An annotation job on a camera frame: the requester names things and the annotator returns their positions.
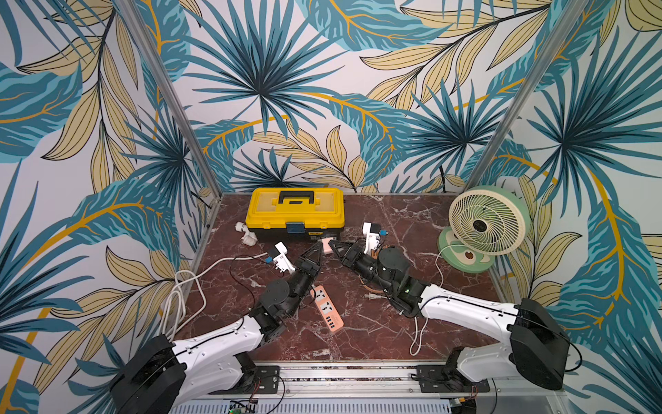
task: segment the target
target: vent grille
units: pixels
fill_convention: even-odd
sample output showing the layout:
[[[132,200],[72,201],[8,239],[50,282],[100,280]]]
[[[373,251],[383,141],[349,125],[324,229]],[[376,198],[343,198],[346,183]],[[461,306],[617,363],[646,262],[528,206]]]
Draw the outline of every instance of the vent grille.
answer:
[[[272,410],[277,400],[267,400],[255,408],[256,414],[266,414]],[[177,406],[170,414],[225,414],[229,403],[223,400],[189,401]],[[284,401],[274,413],[282,414],[450,414],[448,400],[415,401],[413,399],[361,399],[356,402],[341,402],[338,399],[297,399]]]

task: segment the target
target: pink object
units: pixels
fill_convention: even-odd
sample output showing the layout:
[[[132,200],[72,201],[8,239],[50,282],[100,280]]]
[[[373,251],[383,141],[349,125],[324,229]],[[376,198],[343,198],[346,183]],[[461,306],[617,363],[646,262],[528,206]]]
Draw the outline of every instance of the pink object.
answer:
[[[331,250],[331,246],[329,246],[329,240],[336,240],[336,238],[335,237],[327,237],[327,238],[320,239],[320,242],[322,242],[322,246],[324,248],[324,254],[333,253],[333,250]]]

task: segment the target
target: yellow toolbox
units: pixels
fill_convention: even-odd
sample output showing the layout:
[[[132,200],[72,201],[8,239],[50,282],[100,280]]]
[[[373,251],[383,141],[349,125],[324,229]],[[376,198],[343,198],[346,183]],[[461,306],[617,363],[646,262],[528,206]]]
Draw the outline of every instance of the yellow toolbox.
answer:
[[[340,237],[345,227],[337,188],[258,188],[248,205],[246,226],[261,242]]]

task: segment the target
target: orange power strip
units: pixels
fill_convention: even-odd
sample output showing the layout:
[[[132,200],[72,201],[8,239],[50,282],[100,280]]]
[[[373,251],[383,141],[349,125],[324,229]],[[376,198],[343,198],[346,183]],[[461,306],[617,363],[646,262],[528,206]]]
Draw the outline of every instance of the orange power strip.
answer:
[[[342,321],[336,306],[331,302],[323,286],[315,286],[311,289],[310,295],[315,299],[315,305],[317,305],[317,309],[319,309],[326,326],[331,332],[336,332],[345,326],[345,322]]]

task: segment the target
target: marble table surface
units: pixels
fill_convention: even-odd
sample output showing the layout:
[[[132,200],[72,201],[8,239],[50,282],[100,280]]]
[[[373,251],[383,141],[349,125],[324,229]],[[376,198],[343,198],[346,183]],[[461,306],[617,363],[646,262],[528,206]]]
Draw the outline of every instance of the marble table surface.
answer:
[[[234,230],[245,221],[249,195],[224,195],[222,205],[201,262],[204,270],[218,258],[239,254],[256,255],[272,244],[253,247],[240,243],[242,234]],[[380,223],[388,230],[387,244],[394,244],[412,261],[412,277],[432,283],[440,282],[434,265],[436,239],[448,225],[448,208],[452,195],[346,195],[346,225],[342,240],[362,236],[364,221]],[[310,242],[289,242],[288,257],[296,257]],[[207,296],[207,308],[185,326],[176,338],[201,335],[236,321],[253,304],[251,295],[228,273],[230,262],[224,262],[201,278]],[[498,300],[487,273],[460,272],[439,259],[446,289],[487,300]],[[282,276],[274,266],[255,260],[235,262],[232,272],[253,289],[259,297],[266,284]],[[300,309],[286,321],[287,329],[275,342],[250,353],[254,360],[411,360],[445,359],[457,346],[483,346],[495,341],[485,335],[453,323],[430,321],[423,336],[423,347],[416,357],[409,354],[414,337],[414,321],[393,309],[384,299],[368,300],[359,278],[344,268],[332,255],[322,259],[322,270],[316,284],[322,284],[345,322],[343,329],[331,333],[314,305]],[[192,289],[187,306],[189,314],[201,305],[200,295]]]

